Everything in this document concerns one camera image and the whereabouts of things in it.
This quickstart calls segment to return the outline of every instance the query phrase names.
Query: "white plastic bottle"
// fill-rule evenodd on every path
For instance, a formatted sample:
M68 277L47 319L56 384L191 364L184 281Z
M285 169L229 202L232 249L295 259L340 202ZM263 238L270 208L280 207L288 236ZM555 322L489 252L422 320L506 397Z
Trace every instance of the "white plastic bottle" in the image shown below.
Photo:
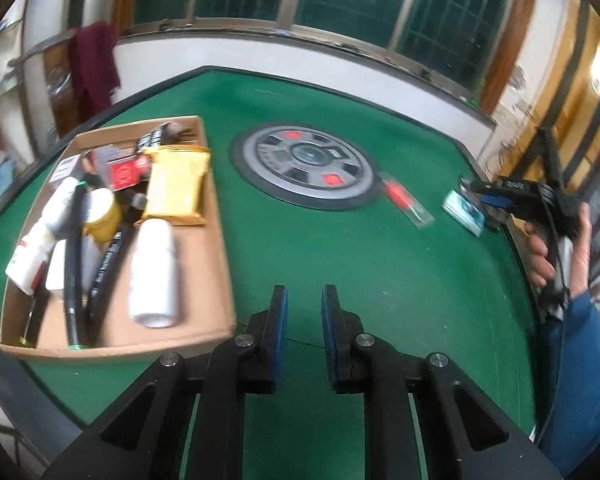
M55 294L60 300L64 300L64 253L66 251L66 240L58 240L46 273L46 290ZM82 293L87 294L91 287L102 253L100 248L90 236L82 237Z
M178 322L178 265L173 228L151 218L140 224L129 280L129 317L148 328Z
M28 296L33 296L42 279L55 244L53 233L38 220L13 251L5 273Z
M62 230L69 218L71 200L74 197L77 185L78 179L68 176L60 183L42 209L40 219L56 237L62 234Z

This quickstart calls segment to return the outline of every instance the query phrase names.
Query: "cardboard tray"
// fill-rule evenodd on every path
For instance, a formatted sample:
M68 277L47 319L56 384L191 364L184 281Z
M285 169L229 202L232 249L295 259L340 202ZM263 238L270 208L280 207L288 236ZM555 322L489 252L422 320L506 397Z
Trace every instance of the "cardboard tray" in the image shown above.
M192 136L187 140L206 146L205 130L199 117L174 117L85 132L69 143L59 160L106 144L114 144L121 149L132 148L139 137L167 120L175 120L191 128ZM40 218L42 208L52 193L51 186L45 183L31 206L20 238ZM180 322L177 325L152 329L129 319L128 282L134 240L120 270L104 320L103 346L77 351L67 348L64 309L54 295L50 295L46 307L37 348L20 346L19 338L29 311L30 297L8 280L2 300L0 348L23 359L59 358L68 362L84 362L85 359L116 356L156 357L168 349L191 356L209 352L219 341L231 337L235 331L234 301L210 169L203 183L202 200L205 225L173 228L180 282Z

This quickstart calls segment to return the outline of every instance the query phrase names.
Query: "green table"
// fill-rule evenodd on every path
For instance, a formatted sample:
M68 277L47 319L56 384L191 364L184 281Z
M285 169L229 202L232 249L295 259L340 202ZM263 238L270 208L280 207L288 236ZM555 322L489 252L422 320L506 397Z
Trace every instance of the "green table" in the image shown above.
M246 479L362 479L362 396L336 396L326 375L320 291L338 287L344 309L399 351L442 351L529 432L534 388L528 338L534 317L524 277L503 232L474 237L440 205L461 175L473 177L454 142L413 121L345 96L273 78L203 71L127 109L107 124L197 114L213 151L222 228L238 321L288 287L282 382L246 403ZM435 216L417 230L388 199L345 212L280 202L251 187L229 159L241 131L259 123L309 123L371 155ZM48 168L0 214L4 268ZM91 422L148 365L31 364L64 410ZM255 418L270 431L256 430Z

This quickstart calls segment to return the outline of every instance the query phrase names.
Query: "yellow snack bag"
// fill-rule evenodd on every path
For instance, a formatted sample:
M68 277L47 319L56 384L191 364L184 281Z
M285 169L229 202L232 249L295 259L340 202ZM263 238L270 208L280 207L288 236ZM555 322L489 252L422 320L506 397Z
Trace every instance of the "yellow snack bag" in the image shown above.
M142 150L151 156L152 170L147 203L140 221L163 218L173 225L200 225L202 179L208 170L211 150L176 144Z

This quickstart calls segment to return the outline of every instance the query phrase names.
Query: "blue sleeve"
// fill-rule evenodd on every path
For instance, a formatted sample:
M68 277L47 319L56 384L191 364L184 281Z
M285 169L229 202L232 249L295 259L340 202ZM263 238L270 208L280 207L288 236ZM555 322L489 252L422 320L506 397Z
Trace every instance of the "blue sleeve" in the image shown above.
M544 378L555 391L562 329L566 327L554 414L541 449L566 476L600 444L600 313L584 292L571 301L564 324L547 320L538 333Z

